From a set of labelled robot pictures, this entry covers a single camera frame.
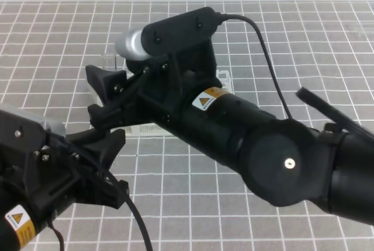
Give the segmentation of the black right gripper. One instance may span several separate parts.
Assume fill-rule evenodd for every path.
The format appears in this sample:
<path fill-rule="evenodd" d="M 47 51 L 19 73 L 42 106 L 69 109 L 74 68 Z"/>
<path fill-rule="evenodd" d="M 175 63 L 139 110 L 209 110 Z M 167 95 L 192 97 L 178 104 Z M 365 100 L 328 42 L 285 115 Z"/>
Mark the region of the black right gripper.
<path fill-rule="evenodd" d="M 220 122 L 216 98 L 208 89 L 221 89 L 216 77 L 216 59 L 210 38 L 191 46 L 167 45 L 156 55 L 146 52 L 138 37 L 122 37 L 116 52 L 125 58 L 134 74 L 108 71 L 94 65 L 85 67 L 86 79 L 103 105 L 123 89 L 120 107 L 111 109 L 97 104 L 88 106 L 91 125 L 97 130 L 111 130 L 145 123 L 166 128 L 214 128 Z"/>

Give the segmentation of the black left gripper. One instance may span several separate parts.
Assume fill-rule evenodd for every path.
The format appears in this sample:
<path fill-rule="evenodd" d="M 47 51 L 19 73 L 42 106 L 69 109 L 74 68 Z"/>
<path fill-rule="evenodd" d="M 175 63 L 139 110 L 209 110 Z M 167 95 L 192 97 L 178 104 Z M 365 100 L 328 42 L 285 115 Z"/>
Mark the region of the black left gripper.
<path fill-rule="evenodd" d="M 76 199 L 79 182 L 70 165 L 73 151 L 64 149 L 72 142 L 88 152 L 105 168 L 110 169 L 126 143 L 126 132 L 119 128 L 102 133 L 85 130 L 62 137 L 47 134 L 44 146 L 35 150 L 12 148 L 1 144 L 1 216 L 12 222 L 46 222 L 56 219 Z M 84 178 L 78 189 L 80 204 L 103 205 L 119 209 L 128 199 L 129 184 L 117 185 L 99 176 Z"/>

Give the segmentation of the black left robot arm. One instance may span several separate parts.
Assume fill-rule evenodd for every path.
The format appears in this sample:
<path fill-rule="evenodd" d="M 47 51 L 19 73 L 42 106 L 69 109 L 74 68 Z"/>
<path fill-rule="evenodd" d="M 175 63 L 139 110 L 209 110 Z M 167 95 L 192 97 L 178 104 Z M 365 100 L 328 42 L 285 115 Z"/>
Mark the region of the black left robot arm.
<path fill-rule="evenodd" d="M 1 249 L 21 250 L 74 203 L 119 208 L 129 185 L 109 177 L 122 129 L 67 134 L 65 126 L 1 106 Z"/>

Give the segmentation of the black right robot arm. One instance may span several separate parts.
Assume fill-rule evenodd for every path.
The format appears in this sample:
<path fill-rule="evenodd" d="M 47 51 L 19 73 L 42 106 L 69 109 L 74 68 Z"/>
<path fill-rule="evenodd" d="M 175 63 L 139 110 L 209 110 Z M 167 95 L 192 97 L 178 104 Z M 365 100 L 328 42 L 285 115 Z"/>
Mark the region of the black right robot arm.
<path fill-rule="evenodd" d="M 373 144 L 271 113 L 226 92 L 216 77 L 210 41 L 132 61 L 125 71 L 93 65 L 86 78 L 103 102 L 91 105 L 98 130 L 155 123 L 238 173 L 276 207 L 308 200 L 324 212 L 373 224 Z"/>

